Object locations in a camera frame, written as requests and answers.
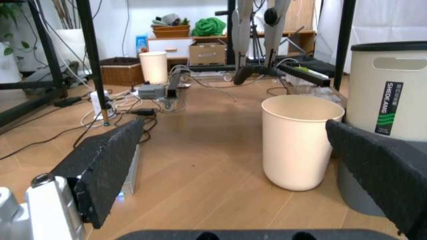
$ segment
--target black bin lid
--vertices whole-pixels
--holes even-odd
[[[360,52],[427,50],[427,41],[392,41],[357,44],[351,46],[351,50]]]

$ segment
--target wicker basket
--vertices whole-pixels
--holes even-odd
[[[105,85],[135,86],[144,83],[139,58],[113,57],[99,63],[102,83]]]

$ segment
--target green cloth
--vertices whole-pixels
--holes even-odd
[[[193,36],[218,36],[223,34],[226,23],[216,17],[202,18],[195,23],[191,32]]]

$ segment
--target bin label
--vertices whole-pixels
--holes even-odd
[[[392,132],[403,87],[403,82],[385,82],[384,93],[382,94],[381,105],[376,120],[375,133],[389,136]]]

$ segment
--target white drawer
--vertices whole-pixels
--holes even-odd
[[[182,39],[149,39],[148,49],[150,52],[166,52],[168,59],[188,58],[189,46],[192,44],[191,38]]]

